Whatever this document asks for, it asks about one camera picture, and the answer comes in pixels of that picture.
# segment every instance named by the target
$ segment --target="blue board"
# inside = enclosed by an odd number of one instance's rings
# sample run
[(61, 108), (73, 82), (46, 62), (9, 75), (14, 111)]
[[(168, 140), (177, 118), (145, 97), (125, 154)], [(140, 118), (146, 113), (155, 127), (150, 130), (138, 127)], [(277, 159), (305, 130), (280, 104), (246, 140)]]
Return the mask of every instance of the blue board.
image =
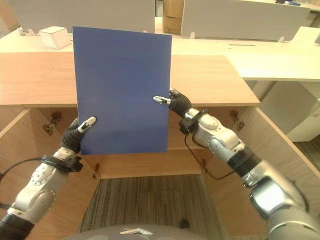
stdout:
[(73, 27), (78, 117), (95, 116), (81, 153), (165, 152), (169, 108), (170, 35)]

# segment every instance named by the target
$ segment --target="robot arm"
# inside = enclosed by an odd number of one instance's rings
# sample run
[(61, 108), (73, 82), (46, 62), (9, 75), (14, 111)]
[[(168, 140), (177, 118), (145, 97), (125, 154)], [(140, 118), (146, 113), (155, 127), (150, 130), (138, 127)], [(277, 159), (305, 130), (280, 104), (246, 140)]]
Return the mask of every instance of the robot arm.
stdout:
[(308, 203), (299, 189), (268, 162), (256, 156), (238, 136), (205, 111), (192, 108), (188, 98), (175, 89), (170, 98), (153, 100), (182, 117), (180, 130), (195, 139), (227, 163), (243, 184), (252, 188), (250, 200), (260, 216), (267, 220), (268, 239), (320, 239), (319, 224), (307, 213)]
[(79, 172), (82, 164), (77, 156), (85, 132), (96, 122), (90, 117), (78, 126), (76, 118), (63, 134), (61, 148), (53, 157), (43, 156), (29, 183), (16, 196), (0, 221), (1, 240), (23, 240), (34, 225), (51, 209), (56, 194), (67, 182), (69, 172)]

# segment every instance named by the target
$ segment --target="open cabinet door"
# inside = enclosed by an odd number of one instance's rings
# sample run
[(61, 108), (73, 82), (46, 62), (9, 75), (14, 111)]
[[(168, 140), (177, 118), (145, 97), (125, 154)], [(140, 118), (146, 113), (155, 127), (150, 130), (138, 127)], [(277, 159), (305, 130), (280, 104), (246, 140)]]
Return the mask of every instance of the open cabinet door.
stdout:
[[(25, 159), (52, 156), (60, 147), (61, 134), (48, 135), (43, 124), (48, 120), (37, 109), (23, 110), (0, 132), (0, 171)], [(69, 174), (65, 186), (57, 194), (53, 208), (35, 225), (27, 239), (57, 240), (77, 232), (92, 195), (100, 180), (93, 178), (93, 169), (81, 161), (81, 172)], [(0, 200), (12, 204), (17, 193), (29, 182), (39, 162), (27, 162), (13, 168), (0, 185)]]
[[(319, 171), (258, 107), (248, 107), (240, 120), (244, 121), (245, 126), (240, 131), (234, 128), (235, 133), (255, 154), (295, 181), (309, 201), (311, 215), (319, 221)], [(198, 154), (209, 159), (207, 168), (217, 176), (231, 170), (209, 151), (198, 150)], [(230, 236), (266, 233), (265, 221), (249, 200), (250, 189), (242, 187), (238, 175), (232, 174), (226, 179), (216, 181), (205, 174), (205, 179)]]

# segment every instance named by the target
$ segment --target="gray carpet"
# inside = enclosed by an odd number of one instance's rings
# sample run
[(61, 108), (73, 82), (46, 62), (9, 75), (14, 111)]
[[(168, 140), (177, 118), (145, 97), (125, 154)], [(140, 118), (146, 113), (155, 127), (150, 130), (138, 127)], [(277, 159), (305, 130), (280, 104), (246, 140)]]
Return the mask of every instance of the gray carpet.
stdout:
[(202, 175), (102, 179), (80, 231), (120, 224), (179, 227), (183, 218), (208, 240), (229, 239)]
[(311, 141), (294, 142), (297, 148), (320, 171), (320, 135)]

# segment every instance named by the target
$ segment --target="wooden countertop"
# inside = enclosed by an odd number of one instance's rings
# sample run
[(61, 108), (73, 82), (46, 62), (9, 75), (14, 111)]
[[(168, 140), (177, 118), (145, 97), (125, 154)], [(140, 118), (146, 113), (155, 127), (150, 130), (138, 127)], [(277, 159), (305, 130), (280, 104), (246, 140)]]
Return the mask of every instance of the wooden countertop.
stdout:
[[(0, 53), (0, 79), (1, 105), (77, 105), (73, 52)], [(173, 55), (170, 86), (195, 106), (259, 104), (225, 56)]]

